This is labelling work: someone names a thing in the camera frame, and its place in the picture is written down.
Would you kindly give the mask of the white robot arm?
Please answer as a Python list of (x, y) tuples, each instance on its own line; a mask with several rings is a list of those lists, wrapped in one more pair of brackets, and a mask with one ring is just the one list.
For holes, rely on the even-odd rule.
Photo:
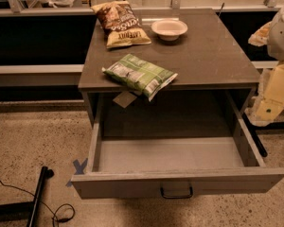
[(267, 47), (268, 54), (278, 60), (278, 65), (270, 72), (256, 116), (274, 121), (284, 109), (284, 6), (273, 18)]

